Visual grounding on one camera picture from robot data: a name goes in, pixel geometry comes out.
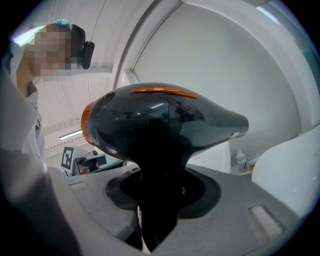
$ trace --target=white panel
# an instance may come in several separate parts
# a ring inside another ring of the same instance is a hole
[[[320,125],[266,151],[256,162],[252,181],[299,217],[309,214],[320,191]]]
[[[75,119],[67,108],[57,82],[37,84],[37,89],[39,94],[38,103],[42,108],[43,119],[46,120],[46,115],[48,115],[48,119],[52,120],[54,124]]]
[[[99,12],[105,0],[69,0],[61,11],[61,17],[68,19],[85,31],[85,38],[92,40],[92,34]]]
[[[205,152],[191,157],[188,164],[202,166],[219,172],[231,173],[231,156],[229,142],[216,145]]]
[[[275,61],[249,33],[212,11],[182,4],[154,34],[135,72],[141,82],[182,86],[246,116],[248,133],[230,141],[233,155],[259,156],[301,130]]]
[[[113,84],[110,84],[109,77],[90,77],[89,78],[89,95],[90,102],[99,99],[101,96],[110,92],[113,88]]]
[[[73,78],[61,83],[66,104],[75,118],[80,118],[89,100],[89,78]]]

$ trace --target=white bottle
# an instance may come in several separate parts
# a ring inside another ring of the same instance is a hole
[[[240,173],[244,173],[246,172],[246,156],[241,152],[241,150],[239,151],[239,153],[236,155],[236,162],[238,165],[238,169]]]

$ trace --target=gray fabric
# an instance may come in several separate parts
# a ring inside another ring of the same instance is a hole
[[[123,168],[66,178],[75,198],[85,212],[102,228],[122,241],[125,241],[135,230],[132,223],[136,219],[136,214],[131,210],[118,208],[107,197],[106,186],[108,181],[114,177],[120,176],[135,167],[136,165],[129,165]]]
[[[221,187],[221,198],[205,216],[179,219],[153,255],[248,254],[269,242],[248,211],[258,205],[264,206],[285,229],[297,222],[298,218],[290,209],[250,180],[205,167],[189,166],[213,178]]]
[[[249,179],[205,167],[188,165],[213,178],[221,187],[221,198],[205,216],[179,219],[168,237],[152,252],[164,255],[233,255],[242,256],[255,250],[265,255],[282,245],[298,223],[297,216]],[[105,193],[106,184],[133,169],[127,166],[109,171],[67,178],[72,192],[83,209],[106,231],[124,241],[133,231],[133,211],[117,208]],[[262,205],[284,227],[282,235],[268,241],[249,209]]]

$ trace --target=black headphones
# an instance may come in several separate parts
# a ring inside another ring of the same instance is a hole
[[[92,41],[86,41],[86,32],[79,26],[72,24],[71,29],[72,57],[78,65],[87,70],[90,67],[92,54],[95,44]]]

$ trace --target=orange stripe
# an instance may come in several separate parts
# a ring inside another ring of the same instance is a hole
[[[89,105],[87,105],[82,113],[82,117],[81,117],[81,130],[82,130],[82,134],[83,137],[85,138],[85,140],[94,146],[94,143],[91,140],[90,137],[90,132],[89,132],[89,117],[90,117],[90,110],[92,108],[92,106],[94,105],[94,102],[90,103]]]
[[[164,93],[164,94],[174,94],[182,97],[187,97],[191,99],[196,99],[197,96],[183,91],[183,90],[178,90],[174,88],[159,88],[159,87],[152,87],[152,88],[144,88],[144,89],[138,89],[138,90],[133,90],[131,92],[132,94],[137,94],[137,93]]]

